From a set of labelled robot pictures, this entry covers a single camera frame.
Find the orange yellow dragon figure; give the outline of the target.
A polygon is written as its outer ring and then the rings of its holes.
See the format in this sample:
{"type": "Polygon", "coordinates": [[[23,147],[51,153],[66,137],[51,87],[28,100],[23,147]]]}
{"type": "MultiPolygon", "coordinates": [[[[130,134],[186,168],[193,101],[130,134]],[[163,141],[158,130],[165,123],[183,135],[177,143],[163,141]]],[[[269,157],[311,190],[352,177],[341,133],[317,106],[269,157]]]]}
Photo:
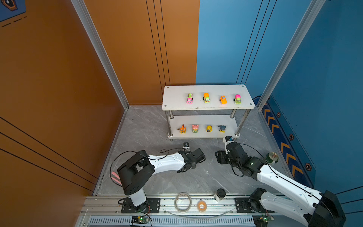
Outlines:
{"type": "Polygon", "coordinates": [[[184,124],[178,129],[178,131],[181,133],[181,134],[185,134],[186,133],[186,127],[184,126],[184,124]]]}

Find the blue yellow duck figure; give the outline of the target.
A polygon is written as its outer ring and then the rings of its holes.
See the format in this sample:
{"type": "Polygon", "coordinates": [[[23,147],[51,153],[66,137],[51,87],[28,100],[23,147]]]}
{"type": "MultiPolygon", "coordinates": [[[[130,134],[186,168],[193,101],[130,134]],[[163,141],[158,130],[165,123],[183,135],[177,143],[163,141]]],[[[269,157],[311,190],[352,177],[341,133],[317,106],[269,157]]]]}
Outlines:
{"type": "Polygon", "coordinates": [[[222,132],[222,133],[226,132],[226,126],[225,125],[219,125],[218,128],[219,128],[220,132],[222,132]]]}

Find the pink green monster figure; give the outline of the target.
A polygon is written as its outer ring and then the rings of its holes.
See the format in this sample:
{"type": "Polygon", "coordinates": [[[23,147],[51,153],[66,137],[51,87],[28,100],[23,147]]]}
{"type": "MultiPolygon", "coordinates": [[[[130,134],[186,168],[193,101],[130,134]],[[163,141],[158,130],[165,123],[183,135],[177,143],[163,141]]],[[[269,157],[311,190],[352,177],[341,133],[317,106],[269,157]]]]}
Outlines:
{"type": "Polygon", "coordinates": [[[198,131],[199,131],[199,125],[192,125],[192,132],[198,133],[198,131]]]}

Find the yellow banana figure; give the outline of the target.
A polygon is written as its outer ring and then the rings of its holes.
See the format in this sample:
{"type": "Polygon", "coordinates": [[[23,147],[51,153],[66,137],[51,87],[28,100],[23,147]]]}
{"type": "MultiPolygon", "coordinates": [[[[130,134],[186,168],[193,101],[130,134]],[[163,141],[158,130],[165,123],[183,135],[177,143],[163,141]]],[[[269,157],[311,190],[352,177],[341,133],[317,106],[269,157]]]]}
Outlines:
{"type": "Polygon", "coordinates": [[[212,132],[213,131],[213,127],[211,125],[208,125],[206,128],[206,132],[212,132]]]}

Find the pink green toy car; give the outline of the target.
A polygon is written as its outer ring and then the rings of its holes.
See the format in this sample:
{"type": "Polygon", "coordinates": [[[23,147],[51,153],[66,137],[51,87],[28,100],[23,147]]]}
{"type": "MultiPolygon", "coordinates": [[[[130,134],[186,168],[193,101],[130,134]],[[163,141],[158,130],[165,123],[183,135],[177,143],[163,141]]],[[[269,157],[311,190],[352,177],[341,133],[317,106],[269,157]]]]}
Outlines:
{"type": "Polygon", "coordinates": [[[240,104],[242,103],[241,95],[239,95],[239,94],[236,94],[236,95],[235,95],[234,103],[235,103],[236,105],[240,105],[240,104]]]}

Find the pink black toy car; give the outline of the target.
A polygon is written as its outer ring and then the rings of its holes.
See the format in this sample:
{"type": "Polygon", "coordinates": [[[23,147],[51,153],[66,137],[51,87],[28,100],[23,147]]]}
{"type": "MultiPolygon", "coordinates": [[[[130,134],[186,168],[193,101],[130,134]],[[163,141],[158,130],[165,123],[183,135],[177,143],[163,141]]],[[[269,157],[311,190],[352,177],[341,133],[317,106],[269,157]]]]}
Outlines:
{"type": "Polygon", "coordinates": [[[186,103],[187,104],[192,104],[193,103],[193,94],[192,93],[188,94],[186,103]]]}

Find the green orange toy car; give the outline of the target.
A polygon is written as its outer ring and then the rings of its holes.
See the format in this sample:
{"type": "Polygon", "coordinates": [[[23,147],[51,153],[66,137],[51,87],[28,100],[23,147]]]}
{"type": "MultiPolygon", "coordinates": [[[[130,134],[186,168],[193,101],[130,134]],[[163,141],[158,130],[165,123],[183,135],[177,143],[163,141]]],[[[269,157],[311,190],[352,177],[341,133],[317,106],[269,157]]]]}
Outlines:
{"type": "Polygon", "coordinates": [[[204,93],[203,94],[203,101],[204,101],[204,103],[209,103],[210,102],[209,93],[204,93]]]}

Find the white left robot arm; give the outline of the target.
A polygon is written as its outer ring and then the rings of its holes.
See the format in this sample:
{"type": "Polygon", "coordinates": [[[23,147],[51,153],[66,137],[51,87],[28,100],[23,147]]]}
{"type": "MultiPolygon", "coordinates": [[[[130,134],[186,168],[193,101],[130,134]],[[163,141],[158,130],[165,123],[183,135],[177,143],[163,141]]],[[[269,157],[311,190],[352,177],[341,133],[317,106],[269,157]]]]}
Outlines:
{"type": "Polygon", "coordinates": [[[184,173],[205,159],[206,156],[199,148],[195,151],[183,148],[164,156],[148,155],[141,150],[119,166],[117,174],[124,194],[130,199],[132,206],[144,211],[148,207],[148,201],[143,187],[153,175],[168,171],[184,173]]]}

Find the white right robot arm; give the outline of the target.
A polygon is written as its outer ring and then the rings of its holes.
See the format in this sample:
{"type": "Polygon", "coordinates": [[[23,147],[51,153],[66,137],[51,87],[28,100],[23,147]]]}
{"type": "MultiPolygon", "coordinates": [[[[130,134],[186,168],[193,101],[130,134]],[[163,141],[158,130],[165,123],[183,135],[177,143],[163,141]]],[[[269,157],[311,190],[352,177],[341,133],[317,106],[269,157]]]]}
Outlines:
{"type": "Polygon", "coordinates": [[[217,162],[229,164],[243,176],[269,185],[284,195],[280,198],[265,189],[257,188],[250,195],[248,203],[253,212],[274,211],[294,219],[306,227],[342,227],[346,216],[337,196],[305,186],[275,170],[267,160],[249,156],[242,144],[225,142],[225,149],[215,152],[217,162]]]}

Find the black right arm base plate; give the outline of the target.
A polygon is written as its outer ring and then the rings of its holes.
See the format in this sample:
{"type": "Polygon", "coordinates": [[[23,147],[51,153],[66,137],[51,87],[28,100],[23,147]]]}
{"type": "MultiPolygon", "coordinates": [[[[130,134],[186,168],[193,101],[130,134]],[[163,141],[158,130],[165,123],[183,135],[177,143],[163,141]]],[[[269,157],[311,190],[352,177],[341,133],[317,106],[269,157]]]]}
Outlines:
{"type": "Polygon", "coordinates": [[[267,211],[264,209],[260,201],[257,199],[235,198],[234,202],[238,213],[274,213],[274,211],[267,211]]]}

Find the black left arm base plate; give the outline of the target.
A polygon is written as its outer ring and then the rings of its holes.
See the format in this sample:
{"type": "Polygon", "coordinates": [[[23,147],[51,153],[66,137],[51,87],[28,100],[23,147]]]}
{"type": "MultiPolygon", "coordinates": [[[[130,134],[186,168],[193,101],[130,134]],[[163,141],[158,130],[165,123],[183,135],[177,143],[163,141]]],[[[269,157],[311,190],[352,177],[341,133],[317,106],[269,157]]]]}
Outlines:
{"type": "Polygon", "coordinates": [[[118,201],[122,213],[159,213],[160,198],[147,198],[140,206],[134,206],[130,198],[123,198],[118,201]]]}

